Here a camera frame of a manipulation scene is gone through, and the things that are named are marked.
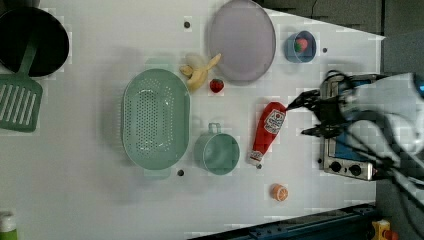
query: red ketchup bottle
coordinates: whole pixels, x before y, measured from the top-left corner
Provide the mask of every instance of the red ketchup bottle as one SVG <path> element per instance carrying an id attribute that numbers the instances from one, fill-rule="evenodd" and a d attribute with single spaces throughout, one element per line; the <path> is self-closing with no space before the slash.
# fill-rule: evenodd
<path id="1" fill-rule="evenodd" d="M 274 141 L 286 117 L 286 107 L 279 102 L 270 102 L 262 112 L 256 128 L 255 142 L 250 153 L 250 163 L 259 166 L 263 156 Z"/>

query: ketchup label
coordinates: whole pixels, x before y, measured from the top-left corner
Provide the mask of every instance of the ketchup label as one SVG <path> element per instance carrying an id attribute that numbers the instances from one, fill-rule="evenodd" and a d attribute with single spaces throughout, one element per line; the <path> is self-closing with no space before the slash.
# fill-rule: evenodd
<path id="1" fill-rule="evenodd" d="M 278 134 L 285 117 L 286 115 L 283 112 L 273 109 L 265 119 L 265 130 L 272 134 Z"/>
<path id="2" fill-rule="evenodd" d="M 263 154 L 259 151 L 253 151 L 250 153 L 250 158 L 255 159 L 257 161 L 262 161 Z"/>

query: small blue cup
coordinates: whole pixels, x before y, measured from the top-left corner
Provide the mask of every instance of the small blue cup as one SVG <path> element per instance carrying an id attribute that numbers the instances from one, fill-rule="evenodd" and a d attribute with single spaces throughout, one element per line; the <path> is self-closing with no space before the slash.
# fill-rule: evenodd
<path id="1" fill-rule="evenodd" d="M 304 52 L 296 52 L 295 43 L 297 39 L 304 38 L 308 41 L 308 46 Z M 286 59 L 294 63 L 307 63 L 314 59 L 317 51 L 317 44 L 314 36 L 308 31 L 302 31 L 291 35 L 284 43 L 284 54 Z"/>

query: red strawberry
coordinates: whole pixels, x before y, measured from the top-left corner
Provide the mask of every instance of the red strawberry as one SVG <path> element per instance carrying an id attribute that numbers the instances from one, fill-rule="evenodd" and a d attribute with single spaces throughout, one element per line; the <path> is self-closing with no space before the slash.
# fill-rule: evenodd
<path id="1" fill-rule="evenodd" d="M 294 49 L 296 52 L 304 52 L 308 47 L 308 40 L 304 38 L 296 39 L 296 43 L 294 44 Z"/>
<path id="2" fill-rule="evenodd" d="M 224 82 L 219 79 L 213 79 L 209 83 L 209 87 L 214 93 L 219 93 L 224 88 Z"/>

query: white bottle cap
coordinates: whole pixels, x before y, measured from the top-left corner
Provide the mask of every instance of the white bottle cap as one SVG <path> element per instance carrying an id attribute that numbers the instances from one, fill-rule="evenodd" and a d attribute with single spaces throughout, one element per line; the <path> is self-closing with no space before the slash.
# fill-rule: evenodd
<path id="1" fill-rule="evenodd" d="M 12 212 L 0 212 L 0 232 L 10 232 L 16 229 L 16 220 Z"/>

